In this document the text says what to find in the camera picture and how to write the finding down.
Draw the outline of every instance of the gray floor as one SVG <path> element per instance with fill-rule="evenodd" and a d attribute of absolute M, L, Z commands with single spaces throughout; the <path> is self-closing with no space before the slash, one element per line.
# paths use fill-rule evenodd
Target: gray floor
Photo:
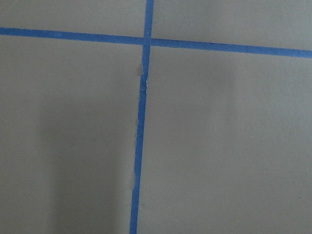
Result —
<path fill-rule="evenodd" d="M 153 38 L 312 50 L 308 0 L 155 0 Z M 142 37 L 144 0 L 0 0 Z M 129 233 L 142 46 L 0 36 L 0 233 Z M 312 233 L 312 60 L 151 48 L 138 234 Z"/>

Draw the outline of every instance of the horizontal blue line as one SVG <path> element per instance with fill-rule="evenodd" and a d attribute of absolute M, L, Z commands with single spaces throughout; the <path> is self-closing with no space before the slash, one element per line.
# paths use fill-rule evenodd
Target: horizontal blue line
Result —
<path fill-rule="evenodd" d="M 234 44 L 221 44 L 221 43 L 186 41 L 186 40 L 168 40 L 168 39 L 152 39 L 151 45 L 172 48 L 215 50 L 215 51 L 239 52 L 250 54 L 312 58 L 312 51 L 310 50 L 296 50 L 296 49 L 251 46 L 251 45 L 234 45 Z"/>
<path fill-rule="evenodd" d="M 50 30 L 37 29 L 21 29 L 21 28 L 3 28 L 0 27 L 0 35 L 8 36 L 22 36 L 22 37 L 36 37 L 36 38 L 53 38 L 66 40 L 83 40 L 83 41 L 98 41 L 121 44 L 142 45 L 143 38 L 114 36 L 104 34 L 89 34 L 89 33 L 73 33 Z"/>

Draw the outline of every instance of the blue grout line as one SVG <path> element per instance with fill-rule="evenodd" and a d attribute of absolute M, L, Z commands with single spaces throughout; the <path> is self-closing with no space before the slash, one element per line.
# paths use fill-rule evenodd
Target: blue grout line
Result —
<path fill-rule="evenodd" d="M 114 35 L 90 34 L 90 33 L 73 33 L 73 32 L 62 32 L 62 31 L 37 30 L 37 29 L 0 27 L 0 35 L 98 41 L 98 42 L 134 44 L 134 45 L 143 44 L 143 38 L 138 38 L 138 37 L 114 36 Z"/>
<path fill-rule="evenodd" d="M 234 45 L 234 44 L 221 44 L 221 43 L 186 41 L 186 40 L 168 40 L 168 39 L 152 39 L 151 44 L 152 46 L 161 46 L 161 47 L 312 58 L 312 51 L 310 50 L 296 50 L 296 49 L 274 48 L 263 46 Z"/>
<path fill-rule="evenodd" d="M 137 114 L 138 123 L 137 123 L 137 130 L 136 130 L 136 153 L 135 153 L 136 155 L 135 155 L 135 167 L 134 167 L 135 183 L 134 183 L 134 188 L 132 191 L 130 234 L 137 234 L 137 217 L 138 217 L 138 205 L 139 205 L 139 196 L 140 196 L 146 92 L 147 92 L 148 70 L 149 70 L 149 64 L 150 64 L 153 7 L 154 7 L 154 0 L 146 0 L 143 51 L 142 51 L 143 72 L 142 72 L 141 81 L 140 81 L 139 103 L 138 103 L 138 114 Z"/>
<path fill-rule="evenodd" d="M 144 38 L 140 37 L 62 32 L 62 31 L 37 30 L 37 29 L 4 28 L 4 27 L 0 27 L 0 35 L 98 41 L 98 42 L 110 42 L 120 44 L 134 44 L 134 45 L 143 45 L 144 43 L 143 42 Z M 151 40 L 150 46 L 312 58 L 311 50 L 222 44 L 222 43 L 187 41 L 187 40 L 169 40 L 169 39 L 151 39 L 151 38 L 150 40 Z"/>

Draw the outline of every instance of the gray surface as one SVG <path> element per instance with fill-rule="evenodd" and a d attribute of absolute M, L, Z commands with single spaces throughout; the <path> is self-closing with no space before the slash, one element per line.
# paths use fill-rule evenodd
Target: gray surface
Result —
<path fill-rule="evenodd" d="M 312 49 L 310 0 L 156 0 L 153 37 Z"/>
<path fill-rule="evenodd" d="M 143 36 L 145 0 L 0 0 L 1 27 Z"/>
<path fill-rule="evenodd" d="M 139 234 L 312 233 L 312 66 L 152 48 Z"/>
<path fill-rule="evenodd" d="M 128 233 L 141 47 L 1 36 L 0 50 L 0 233 Z"/>

